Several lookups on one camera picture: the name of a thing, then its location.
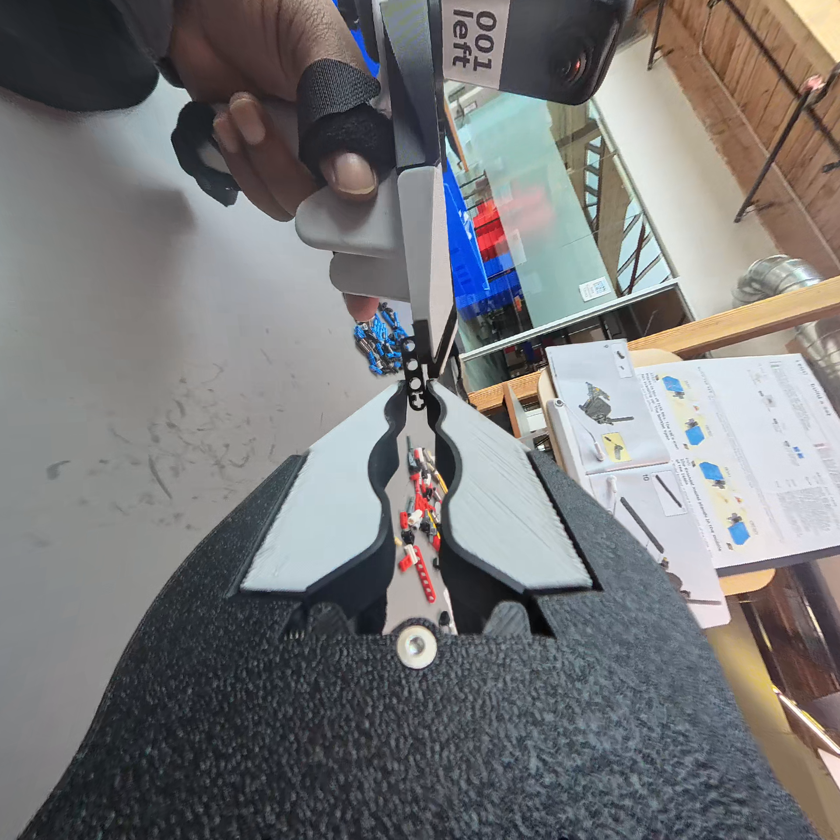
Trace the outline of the white desk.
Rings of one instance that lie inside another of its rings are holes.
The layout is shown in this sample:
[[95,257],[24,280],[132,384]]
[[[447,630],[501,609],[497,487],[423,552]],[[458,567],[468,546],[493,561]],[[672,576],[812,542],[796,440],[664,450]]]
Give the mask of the white desk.
[[380,624],[240,592],[308,449],[406,384],[330,252],[183,171],[186,104],[2,96],[2,836],[473,838],[469,639],[392,581]]

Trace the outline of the stack of red crates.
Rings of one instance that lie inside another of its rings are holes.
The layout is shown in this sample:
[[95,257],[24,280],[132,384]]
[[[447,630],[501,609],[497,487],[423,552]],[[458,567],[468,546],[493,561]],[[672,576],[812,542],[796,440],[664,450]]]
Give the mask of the stack of red crates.
[[472,224],[476,233],[479,254],[484,264],[491,264],[490,273],[496,274],[524,260],[520,231],[502,223],[499,209],[493,198],[487,198],[475,207]]

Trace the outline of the glass partition panel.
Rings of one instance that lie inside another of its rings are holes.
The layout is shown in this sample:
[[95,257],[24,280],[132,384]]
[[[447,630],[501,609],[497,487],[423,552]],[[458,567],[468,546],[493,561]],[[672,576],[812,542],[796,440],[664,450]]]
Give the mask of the glass partition panel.
[[[493,198],[520,231],[515,268],[522,313],[512,307],[459,321],[463,350],[531,340],[618,312],[648,328],[648,303],[677,300],[678,280],[596,104],[538,101],[457,83],[447,86],[455,146],[448,148],[470,215]],[[607,277],[615,297],[584,302],[579,285]]]

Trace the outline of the pile of small building pieces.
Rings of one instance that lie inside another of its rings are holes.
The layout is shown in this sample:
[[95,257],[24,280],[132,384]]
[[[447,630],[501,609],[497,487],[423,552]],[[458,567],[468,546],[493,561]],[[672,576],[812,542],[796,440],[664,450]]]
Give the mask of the pile of small building pieces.
[[[404,504],[397,512],[395,568],[401,579],[417,583],[423,602],[432,609],[432,620],[439,630],[454,636],[457,627],[452,600],[443,581],[441,561],[441,514],[448,489],[430,450],[416,446],[410,436],[406,436],[406,469],[408,492]],[[411,544],[418,546],[422,552],[436,592],[436,603],[428,603],[424,596],[408,548]]]

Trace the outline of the black holed building beam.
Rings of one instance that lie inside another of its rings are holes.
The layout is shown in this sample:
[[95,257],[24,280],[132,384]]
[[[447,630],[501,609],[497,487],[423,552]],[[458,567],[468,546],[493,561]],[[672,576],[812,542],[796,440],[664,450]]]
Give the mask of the black holed building beam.
[[426,410],[426,377],[414,337],[402,339],[401,349],[407,403],[415,412],[424,412]]

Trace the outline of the white page holder clip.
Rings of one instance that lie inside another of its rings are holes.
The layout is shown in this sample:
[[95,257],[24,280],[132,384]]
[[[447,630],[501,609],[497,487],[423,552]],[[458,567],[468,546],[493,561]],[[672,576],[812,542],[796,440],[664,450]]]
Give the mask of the white page holder clip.
[[588,426],[559,397],[552,400],[552,406],[563,428],[563,435],[569,439],[570,446],[576,447],[580,460],[593,460],[599,465],[605,463],[606,453],[602,443]]

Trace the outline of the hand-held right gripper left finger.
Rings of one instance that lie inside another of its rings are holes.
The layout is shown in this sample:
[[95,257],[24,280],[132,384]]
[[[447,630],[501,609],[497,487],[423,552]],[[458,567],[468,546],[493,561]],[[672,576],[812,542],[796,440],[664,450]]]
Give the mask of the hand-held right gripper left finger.
[[380,624],[395,570],[387,487],[406,421],[403,383],[389,386],[313,444],[240,583],[306,607],[335,604]]

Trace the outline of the thick manual with blue pictures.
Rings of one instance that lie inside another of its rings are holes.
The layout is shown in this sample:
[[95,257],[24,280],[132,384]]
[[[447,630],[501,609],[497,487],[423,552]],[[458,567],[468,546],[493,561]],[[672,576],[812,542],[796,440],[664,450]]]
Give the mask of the thick manual with blue pictures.
[[838,414],[801,354],[637,378],[719,574],[838,557]]

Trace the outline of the pile of blue black pins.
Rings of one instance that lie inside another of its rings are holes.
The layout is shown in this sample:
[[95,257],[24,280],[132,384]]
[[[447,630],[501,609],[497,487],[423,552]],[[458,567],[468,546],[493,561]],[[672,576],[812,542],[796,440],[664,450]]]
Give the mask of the pile of blue black pins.
[[355,347],[375,376],[403,373],[403,344],[408,338],[396,311],[386,301],[379,303],[370,320],[357,322],[353,328]]

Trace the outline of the black metal rack frame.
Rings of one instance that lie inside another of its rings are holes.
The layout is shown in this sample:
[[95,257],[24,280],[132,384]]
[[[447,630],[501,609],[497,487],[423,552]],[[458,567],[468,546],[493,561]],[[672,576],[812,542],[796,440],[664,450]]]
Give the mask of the black metal rack frame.
[[835,64],[826,77],[812,76],[808,77],[803,82],[801,89],[798,90],[797,96],[794,100],[791,115],[787,118],[784,126],[778,132],[770,151],[765,157],[759,174],[755,177],[747,195],[733,218],[733,223],[739,224],[745,216],[756,209],[757,205],[755,199],[758,192],[767,175],[775,166],[784,144],[793,133],[794,128],[802,116],[807,116],[814,123],[817,132],[819,132],[824,140],[828,142],[835,153],[835,157],[838,158],[838,141],[832,134],[831,130],[825,126],[823,119],[815,111],[815,107],[826,98],[829,91],[834,87],[838,77],[839,64]]

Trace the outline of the red holed building beam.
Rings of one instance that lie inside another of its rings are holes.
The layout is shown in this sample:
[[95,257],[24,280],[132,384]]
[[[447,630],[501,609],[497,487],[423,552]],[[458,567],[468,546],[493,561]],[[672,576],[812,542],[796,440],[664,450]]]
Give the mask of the red holed building beam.
[[418,575],[418,579],[423,589],[424,596],[428,603],[436,603],[436,592],[434,589],[434,585],[432,582],[432,578],[429,575],[427,570],[427,566],[424,561],[424,557],[422,552],[418,546],[415,544],[411,544],[408,546],[411,550],[413,559],[414,559],[414,568]]

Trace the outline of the person's left hand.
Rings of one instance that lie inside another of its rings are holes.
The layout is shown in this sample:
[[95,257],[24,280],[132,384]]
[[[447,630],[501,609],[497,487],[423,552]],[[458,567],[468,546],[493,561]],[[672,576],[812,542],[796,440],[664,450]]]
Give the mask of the person's left hand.
[[319,184],[264,101],[294,102],[303,71],[317,60],[369,75],[338,8],[329,1],[175,2],[167,56],[191,98],[218,107],[213,136],[244,195],[278,222],[293,219]]

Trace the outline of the stack of blue crates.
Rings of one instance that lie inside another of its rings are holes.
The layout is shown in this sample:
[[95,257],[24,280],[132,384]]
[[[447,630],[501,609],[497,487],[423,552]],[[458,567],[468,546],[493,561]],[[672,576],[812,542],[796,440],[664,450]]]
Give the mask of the stack of blue crates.
[[460,319],[475,320],[505,307],[522,313],[523,295],[516,268],[510,266],[491,274],[491,264],[482,262],[473,217],[451,166],[444,171],[444,199],[455,306]]

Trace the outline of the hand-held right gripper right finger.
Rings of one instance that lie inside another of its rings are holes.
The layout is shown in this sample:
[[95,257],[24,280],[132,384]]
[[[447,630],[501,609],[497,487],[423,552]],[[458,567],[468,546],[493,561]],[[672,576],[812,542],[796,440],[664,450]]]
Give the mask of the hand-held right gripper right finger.
[[549,632],[540,600],[595,582],[533,452],[437,382],[427,408],[448,486],[439,569],[455,630]]

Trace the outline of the silver ventilation duct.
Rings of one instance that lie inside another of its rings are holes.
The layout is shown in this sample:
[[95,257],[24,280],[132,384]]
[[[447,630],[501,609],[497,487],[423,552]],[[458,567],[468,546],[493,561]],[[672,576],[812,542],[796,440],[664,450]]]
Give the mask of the silver ventilation duct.
[[[735,307],[816,286],[824,277],[803,259],[773,255],[752,263],[732,293]],[[839,407],[839,317],[802,324],[794,329],[796,352],[812,369],[836,410]]]

